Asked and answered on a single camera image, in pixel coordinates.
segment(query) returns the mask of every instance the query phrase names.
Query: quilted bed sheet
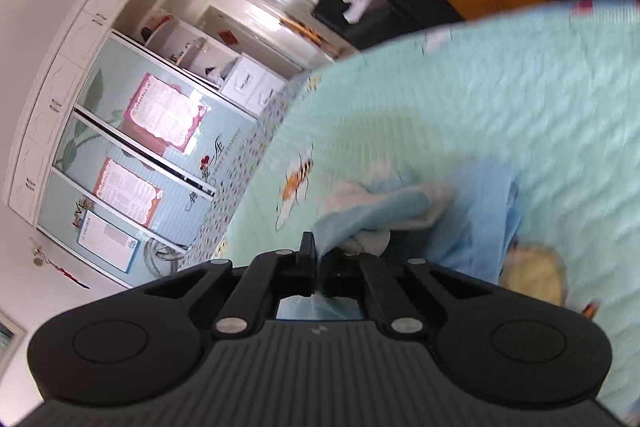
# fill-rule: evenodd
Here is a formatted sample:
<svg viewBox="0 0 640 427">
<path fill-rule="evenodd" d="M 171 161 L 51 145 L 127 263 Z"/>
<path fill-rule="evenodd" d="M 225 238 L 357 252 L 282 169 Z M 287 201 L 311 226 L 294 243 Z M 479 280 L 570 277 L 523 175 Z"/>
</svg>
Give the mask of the quilted bed sheet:
<svg viewBox="0 0 640 427">
<path fill-rule="evenodd" d="M 521 241 L 560 253 L 571 307 L 601 301 L 596 322 L 614 361 L 600 399 L 626 414 L 640 395 L 634 0 L 553 5 L 402 38 L 291 82 L 262 124 L 190 264 L 216 246 L 236 266 L 296 249 L 334 183 L 363 179 L 376 161 L 430 181 L 461 160 L 497 157 L 518 172 Z M 228 217 L 213 218 L 222 206 L 235 211 L 228 228 Z"/>
</svg>

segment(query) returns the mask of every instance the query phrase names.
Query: blue cloth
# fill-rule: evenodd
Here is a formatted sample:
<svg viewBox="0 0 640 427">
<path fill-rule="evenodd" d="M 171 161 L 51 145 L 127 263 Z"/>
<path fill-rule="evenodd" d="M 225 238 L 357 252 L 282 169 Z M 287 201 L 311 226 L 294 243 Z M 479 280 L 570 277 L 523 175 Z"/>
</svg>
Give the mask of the blue cloth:
<svg viewBox="0 0 640 427">
<path fill-rule="evenodd" d="M 434 227 L 397 233 L 382 259 L 397 264 L 412 257 L 421 257 L 477 279 L 497 283 L 507 249 L 521 219 L 515 204 L 518 187 L 513 171 L 495 160 L 482 159 L 456 168 L 448 181 L 455 188 L 456 197 Z M 385 200 L 387 206 L 378 203 L 370 209 L 360 209 L 358 213 L 350 209 L 333 216 L 330 221 L 329 216 L 322 218 L 314 227 L 319 253 L 324 254 L 340 245 L 363 227 L 375 229 L 377 225 L 391 220 L 417 216 L 430 206 L 423 192 L 419 193 L 420 197 L 404 189 L 396 194 Z M 415 213 L 408 214 L 404 208 Z M 314 295 L 283 299 L 278 318 L 353 320 L 362 318 L 362 315 L 351 299 L 337 301 Z"/>
</svg>

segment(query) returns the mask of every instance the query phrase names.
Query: silver screw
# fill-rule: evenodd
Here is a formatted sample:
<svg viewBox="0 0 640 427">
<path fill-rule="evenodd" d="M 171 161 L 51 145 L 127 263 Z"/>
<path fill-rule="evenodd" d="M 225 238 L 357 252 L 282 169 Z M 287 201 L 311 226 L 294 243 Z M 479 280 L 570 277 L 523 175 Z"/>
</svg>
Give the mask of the silver screw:
<svg viewBox="0 0 640 427">
<path fill-rule="evenodd" d="M 246 320 L 240 317 L 225 317 L 216 322 L 216 329 L 220 333 L 241 333 L 247 326 Z"/>
<path fill-rule="evenodd" d="M 422 323 L 418 319 L 411 317 L 401 317 L 391 323 L 391 329 L 397 333 L 408 335 L 409 333 L 417 333 L 422 329 Z"/>
</svg>

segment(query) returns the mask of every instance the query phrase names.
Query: pink bordered poster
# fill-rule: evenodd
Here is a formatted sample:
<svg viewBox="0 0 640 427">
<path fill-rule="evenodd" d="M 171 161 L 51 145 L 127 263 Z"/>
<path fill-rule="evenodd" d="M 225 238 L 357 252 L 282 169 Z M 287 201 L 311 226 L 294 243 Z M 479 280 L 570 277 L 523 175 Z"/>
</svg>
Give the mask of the pink bordered poster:
<svg viewBox="0 0 640 427">
<path fill-rule="evenodd" d="M 184 152 L 205 113 L 203 105 L 147 73 L 124 118 Z"/>
<path fill-rule="evenodd" d="M 148 226 L 162 198 L 162 190 L 139 178 L 111 158 L 102 164 L 94 194 L 140 225 Z"/>
</svg>

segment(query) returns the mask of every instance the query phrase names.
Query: white wall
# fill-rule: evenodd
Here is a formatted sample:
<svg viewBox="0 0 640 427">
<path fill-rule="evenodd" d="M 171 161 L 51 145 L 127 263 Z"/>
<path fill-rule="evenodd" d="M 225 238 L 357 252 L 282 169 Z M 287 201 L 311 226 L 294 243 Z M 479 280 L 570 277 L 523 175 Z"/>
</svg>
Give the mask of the white wall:
<svg viewBox="0 0 640 427">
<path fill-rule="evenodd" d="M 77 0 L 0 0 L 0 180 L 18 117 L 40 63 Z M 84 290 L 52 267 L 36 267 L 27 238 L 33 229 L 0 206 L 0 309 L 27 330 L 28 336 L 46 319 L 90 300 L 110 295 L 119 285 L 100 276 L 44 240 L 52 261 L 83 280 Z M 23 342 L 0 381 L 0 421 L 11 424 L 40 400 L 26 367 Z"/>
</svg>

